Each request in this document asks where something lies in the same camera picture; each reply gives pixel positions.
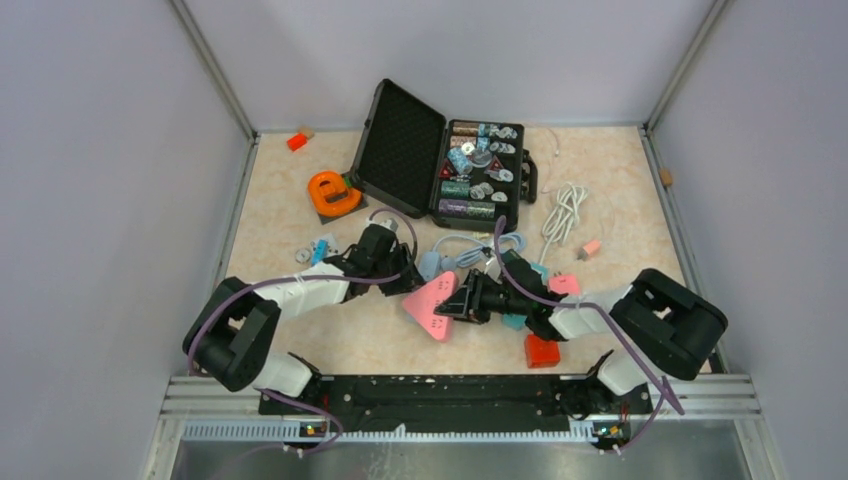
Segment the light blue power strip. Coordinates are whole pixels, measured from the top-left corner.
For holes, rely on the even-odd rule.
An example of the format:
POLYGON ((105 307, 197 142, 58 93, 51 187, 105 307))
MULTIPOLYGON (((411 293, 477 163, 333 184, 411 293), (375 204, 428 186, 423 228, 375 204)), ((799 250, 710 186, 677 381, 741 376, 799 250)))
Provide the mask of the light blue power strip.
POLYGON ((441 270, 441 256, 437 251, 426 251, 421 255, 418 271, 425 282, 430 282, 439 276, 441 270))

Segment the pink triangular power strip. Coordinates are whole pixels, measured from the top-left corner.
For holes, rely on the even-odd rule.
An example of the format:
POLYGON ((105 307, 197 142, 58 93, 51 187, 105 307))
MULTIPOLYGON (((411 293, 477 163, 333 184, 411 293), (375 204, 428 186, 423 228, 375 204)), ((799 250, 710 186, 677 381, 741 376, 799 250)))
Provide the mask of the pink triangular power strip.
POLYGON ((455 272, 444 272, 407 295, 401 302, 404 311, 434 340, 447 342, 451 336, 453 319, 438 314, 436 309, 448 300, 458 288, 455 272))

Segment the small blue plug adapter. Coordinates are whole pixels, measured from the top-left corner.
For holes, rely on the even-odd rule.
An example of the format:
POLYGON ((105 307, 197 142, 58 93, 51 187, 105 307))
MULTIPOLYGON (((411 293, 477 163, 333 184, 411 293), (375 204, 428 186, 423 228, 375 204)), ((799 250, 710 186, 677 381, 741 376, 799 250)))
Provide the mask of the small blue plug adapter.
POLYGON ((310 260, 312 265, 318 264, 325 258, 328 252, 328 247, 329 244, 325 239, 318 240, 313 245, 313 253, 310 260))

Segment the red cube socket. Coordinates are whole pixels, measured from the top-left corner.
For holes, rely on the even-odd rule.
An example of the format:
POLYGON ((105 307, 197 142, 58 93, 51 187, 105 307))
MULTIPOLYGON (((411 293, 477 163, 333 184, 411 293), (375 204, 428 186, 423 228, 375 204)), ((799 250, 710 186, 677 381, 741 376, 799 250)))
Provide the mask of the red cube socket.
POLYGON ((561 353, 556 341, 543 340, 530 334, 524 340, 526 365, 530 369, 552 368, 559 365, 561 353))

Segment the small pink plug adapter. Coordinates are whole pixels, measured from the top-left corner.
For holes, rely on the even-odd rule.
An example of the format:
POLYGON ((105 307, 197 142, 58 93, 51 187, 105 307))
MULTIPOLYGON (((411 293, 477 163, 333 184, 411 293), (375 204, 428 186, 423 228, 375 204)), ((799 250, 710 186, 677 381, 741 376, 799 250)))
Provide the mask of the small pink plug adapter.
POLYGON ((581 261, 586 261, 596 255, 601 249, 602 242, 598 239, 591 240, 584 244, 578 251, 577 258, 581 261))

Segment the teal power strip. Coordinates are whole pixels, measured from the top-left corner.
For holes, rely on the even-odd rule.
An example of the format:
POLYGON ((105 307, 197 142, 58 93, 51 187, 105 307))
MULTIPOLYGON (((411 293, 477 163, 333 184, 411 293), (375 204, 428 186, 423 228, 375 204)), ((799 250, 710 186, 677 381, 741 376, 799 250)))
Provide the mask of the teal power strip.
MULTIPOLYGON (((531 266, 533 271, 535 271, 536 273, 538 273, 540 275, 542 284, 544 286, 547 286, 548 274, 549 274, 548 269, 546 267, 544 267, 540 264, 534 263, 534 262, 531 262, 530 266, 531 266)), ((505 326, 507 326, 507 327, 509 327, 513 330, 516 330, 516 331, 520 331, 521 329, 523 329, 525 327, 526 320, 527 320, 526 315, 519 315, 519 314, 512 314, 512 313, 506 313, 506 314, 502 315, 502 323, 505 326)))

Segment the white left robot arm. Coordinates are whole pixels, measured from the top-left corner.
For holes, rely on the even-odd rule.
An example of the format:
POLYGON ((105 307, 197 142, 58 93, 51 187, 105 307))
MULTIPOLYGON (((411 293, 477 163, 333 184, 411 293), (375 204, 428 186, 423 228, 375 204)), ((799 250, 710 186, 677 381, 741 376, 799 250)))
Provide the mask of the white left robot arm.
POLYGON ((283 322, 365 295, 371 287, 391 297, 423 284, 415 266, 418 243, 402 242, 388 222, 370 221, 358 241, 306 270, 257 283, 237 277, 212 291, 182 343, 192 374, 215 379, 230 392, 248 388, 282 394, 297 413, 319 404, 319 370, 293 353, 275 353, 283 322))

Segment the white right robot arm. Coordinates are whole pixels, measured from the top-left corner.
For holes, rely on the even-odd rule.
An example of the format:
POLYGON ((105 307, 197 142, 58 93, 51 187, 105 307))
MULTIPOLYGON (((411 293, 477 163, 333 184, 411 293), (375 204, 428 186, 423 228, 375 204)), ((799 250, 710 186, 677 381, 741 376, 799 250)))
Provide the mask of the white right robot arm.
POLYGON ((695 379, 726 332, 726 315, 663 272, 647 268, 630 283, 601 293, 556 293, 510 250, 498 278, 477 269, 434 312, 483 324, 494 313, 517 314, 542 340, 567 342, 611 333, 621 342, 592 372, 589 404, 612 412, 633 389, 663 376, 695 379))

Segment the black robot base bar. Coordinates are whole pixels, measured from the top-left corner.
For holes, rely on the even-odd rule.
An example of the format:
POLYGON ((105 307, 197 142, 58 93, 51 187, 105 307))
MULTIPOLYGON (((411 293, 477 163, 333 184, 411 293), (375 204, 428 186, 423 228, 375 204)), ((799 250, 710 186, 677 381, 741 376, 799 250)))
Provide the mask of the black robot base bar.
POLYGON ((557 374, 325 376, 301 400, 347 433, 564 433, 593 415, 653 409, 646 386, 616 396, 596 380, 557 374))

